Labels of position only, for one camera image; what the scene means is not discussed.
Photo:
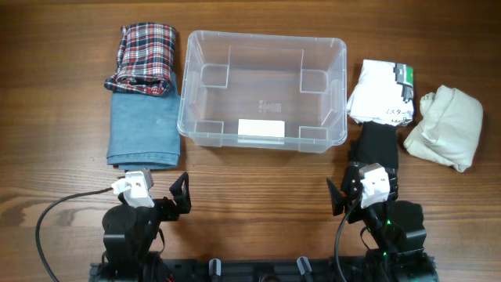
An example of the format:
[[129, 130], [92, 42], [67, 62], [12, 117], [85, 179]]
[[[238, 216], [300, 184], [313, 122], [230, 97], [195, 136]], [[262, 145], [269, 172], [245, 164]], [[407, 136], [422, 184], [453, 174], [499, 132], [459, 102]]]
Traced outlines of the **black garment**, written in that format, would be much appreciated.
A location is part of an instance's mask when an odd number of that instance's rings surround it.
[[348, 160], [371, 165], [378, 163], [385, 168], [398, 169], [398, 145], [396, 127], [373, 121], [364, 122], [362, 133], [350, 142]]

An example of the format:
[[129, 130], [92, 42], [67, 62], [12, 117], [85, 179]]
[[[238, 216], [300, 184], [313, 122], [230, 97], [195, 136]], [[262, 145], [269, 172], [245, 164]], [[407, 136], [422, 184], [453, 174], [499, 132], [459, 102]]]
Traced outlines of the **blue jeans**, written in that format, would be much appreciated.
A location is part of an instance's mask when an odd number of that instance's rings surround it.
[[179, 104], [175, 82], [162, 96], [113, 93], [107, 164], [121, 170], [177, 167], [181, 155]]

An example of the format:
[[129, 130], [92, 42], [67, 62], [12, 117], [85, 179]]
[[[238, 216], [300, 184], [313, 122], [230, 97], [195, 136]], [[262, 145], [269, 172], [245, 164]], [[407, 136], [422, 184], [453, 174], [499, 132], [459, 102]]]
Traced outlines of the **white printed t-shirt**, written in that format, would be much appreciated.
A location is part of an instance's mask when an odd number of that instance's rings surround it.
[[413, 120], [414, 69], [404, 63], [364, 60], [359, 81], [347, 102], [357, 123], [406, 126]]

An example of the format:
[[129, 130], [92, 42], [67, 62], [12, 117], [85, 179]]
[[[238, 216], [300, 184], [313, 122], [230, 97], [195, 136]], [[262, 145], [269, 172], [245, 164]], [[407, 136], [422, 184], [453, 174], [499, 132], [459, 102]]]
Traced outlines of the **cream garment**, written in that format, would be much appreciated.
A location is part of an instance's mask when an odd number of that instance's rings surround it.
[[420, 100], [422, 120], [403, 145], [414, 157], [465, 172], [478, 148], [483, 107], [459, 89], [440, 86]]

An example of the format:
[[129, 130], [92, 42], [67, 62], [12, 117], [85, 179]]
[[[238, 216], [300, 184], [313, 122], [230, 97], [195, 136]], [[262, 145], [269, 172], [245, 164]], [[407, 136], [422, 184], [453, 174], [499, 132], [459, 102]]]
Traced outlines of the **plaid shirt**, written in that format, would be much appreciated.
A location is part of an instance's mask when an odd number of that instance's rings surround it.
[[164, 96], [174, 83], [177, 31], [162, 23], [143, 22], [121, 27], [115, 73], [104, 82], [112, 92]]

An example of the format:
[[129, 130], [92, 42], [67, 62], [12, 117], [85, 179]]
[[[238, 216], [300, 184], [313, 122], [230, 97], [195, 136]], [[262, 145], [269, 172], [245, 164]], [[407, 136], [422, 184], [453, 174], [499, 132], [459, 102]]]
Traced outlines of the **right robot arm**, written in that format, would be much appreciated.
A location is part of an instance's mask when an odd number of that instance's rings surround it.
[[[424, 251], [427, 232], [420, 204], [398, 199], [398, 170], [378, 163], [353, 161], [345, 170], [342, 187], [331, 179], [333, 215], [343, 215], [337, 228], [333, 268], [336, 281], [438, 282], [434, 259]], [[346, 224], [362, 221], [376, 243], [362, 257], [339, 255]]]

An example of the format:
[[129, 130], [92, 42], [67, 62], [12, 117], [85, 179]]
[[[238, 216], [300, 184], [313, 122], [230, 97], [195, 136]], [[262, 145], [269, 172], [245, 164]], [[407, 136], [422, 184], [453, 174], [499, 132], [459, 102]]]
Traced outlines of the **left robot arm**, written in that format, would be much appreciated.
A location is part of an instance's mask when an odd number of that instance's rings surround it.
[[150, 188], [153, 177], [149, 169], [128, 171], [111, 185], [120, 204], [103, 216], [105, 252], [98, 267], [98, 281], [161, 281], [169, 280], [168, 267], [160, 251], [151, 251], [153, 241], [160, 237], [162, 222], [177, 221], [191, 210], [189, 174], [183, 172], [170, 186], [171, 197], [153, 199]]

